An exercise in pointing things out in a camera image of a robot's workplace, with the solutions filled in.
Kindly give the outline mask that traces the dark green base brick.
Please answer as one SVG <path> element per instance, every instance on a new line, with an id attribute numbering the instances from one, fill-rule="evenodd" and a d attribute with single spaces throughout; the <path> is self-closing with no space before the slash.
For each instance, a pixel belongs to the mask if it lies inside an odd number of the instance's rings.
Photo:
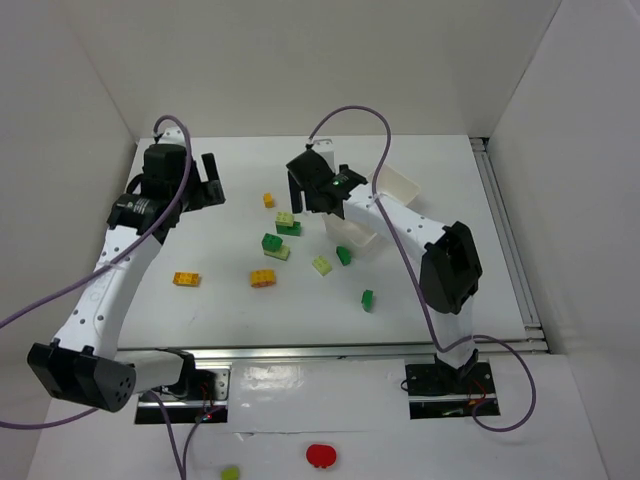
<path id="1" fill-rule="evenodd" d="M 294 221 L 291 226 L 277 224 L 276 231 L 279 235 L 299 237 L 302 233 L 302 225 L 299 221 Z"/>

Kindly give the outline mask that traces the dark green brick front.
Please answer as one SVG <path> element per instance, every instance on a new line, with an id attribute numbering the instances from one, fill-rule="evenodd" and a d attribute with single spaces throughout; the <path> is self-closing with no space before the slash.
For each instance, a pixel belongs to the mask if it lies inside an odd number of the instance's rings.
<path id="1" fill-rule="evenodd" d="M 371 313 L 374 307 L 374 292 L 372 290 L 364 290 L 361 297 L 361 306 L 367 313 Z"/>

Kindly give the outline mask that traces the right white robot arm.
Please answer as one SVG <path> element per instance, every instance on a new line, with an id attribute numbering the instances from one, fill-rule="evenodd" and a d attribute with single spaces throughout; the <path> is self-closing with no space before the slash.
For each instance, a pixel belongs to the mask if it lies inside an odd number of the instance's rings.
<path id="1" fill-rule="evenodd" d="M 346 164 L 333 170 L 310 145 L 287 165 L 293 211 L 335 215 L 361 224 L 395 243 L 408 269 L 442 375 L 460 382 L 475 366 L 472 305 L 483 274 L 471 230 L 462 222 L 445 225 L 381 192 L 378 180 Z"/>

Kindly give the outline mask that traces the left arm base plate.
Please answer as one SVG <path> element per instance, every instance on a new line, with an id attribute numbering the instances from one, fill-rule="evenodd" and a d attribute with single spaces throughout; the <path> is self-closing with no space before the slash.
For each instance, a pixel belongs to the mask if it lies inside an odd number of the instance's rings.
<path id="1" fill-rule="evenodd" d="M 174 393 L 168 387 L 158 387 L 153 392 L 165 406 L 172 424 L 193 424 L 197 420 L 222 424 L 228 418 L 230 376 L 229 368 L 198 370 L 185 393 Z"/>

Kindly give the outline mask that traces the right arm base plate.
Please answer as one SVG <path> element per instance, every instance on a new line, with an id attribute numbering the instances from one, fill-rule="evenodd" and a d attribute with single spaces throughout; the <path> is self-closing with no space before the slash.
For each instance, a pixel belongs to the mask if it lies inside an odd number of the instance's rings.
<path id="1" fill-rule="evenodd" d="M 411 420 L 499 416 L 500 407 L 492 370 L 479 362 L 459 384 L 441 379 L 434 364 L 407 364 L 400 388 L 407 393 Z"/>

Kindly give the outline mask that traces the small yellow lego brick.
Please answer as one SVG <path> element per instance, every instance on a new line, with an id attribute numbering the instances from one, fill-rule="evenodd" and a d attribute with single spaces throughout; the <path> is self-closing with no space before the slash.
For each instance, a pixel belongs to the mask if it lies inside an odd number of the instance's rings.
<path id="1" fill-rule="evenodd" d="M 269 192 L 267 192 L 267 193 L 265 193 L 263 195 L 263 203 L 264 203 L 264 206 L 266 208 L 274 208 L 275 207 L 275 200 L 274 200 L 273 196 Z"/>

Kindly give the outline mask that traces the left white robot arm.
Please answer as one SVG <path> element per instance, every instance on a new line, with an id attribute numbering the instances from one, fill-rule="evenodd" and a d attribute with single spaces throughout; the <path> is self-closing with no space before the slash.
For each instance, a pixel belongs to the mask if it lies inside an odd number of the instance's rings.
<path id="1" fill-rule="evenodd" d="M 100 258 L 75 308 L 49 343 L 28 353 L 28 365 L 52 398 L 117 412 L 149 390 L 184 398 L 202 380 L 194 357 L 182 350 L 117 355 L 130 305 L 170 230 L 184 213 L 225 201 L 214 155 L 202 160 L 205 178 L 185 128 L 154 135 L 141 173 L 112 205 Z"/>

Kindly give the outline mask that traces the light green base brick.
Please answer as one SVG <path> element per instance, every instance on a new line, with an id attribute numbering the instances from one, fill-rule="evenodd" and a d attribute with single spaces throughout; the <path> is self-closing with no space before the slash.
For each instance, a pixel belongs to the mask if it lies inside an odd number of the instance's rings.
<path id="1" fill-rule="evenodd" d="M 276 258 L 278 260 L 287 261 L 290 255 L 290 248 L 287 245 L 281 245 L 279 249 L 271 251 L 264 250 L 263 253 L 271 258 Z"/>

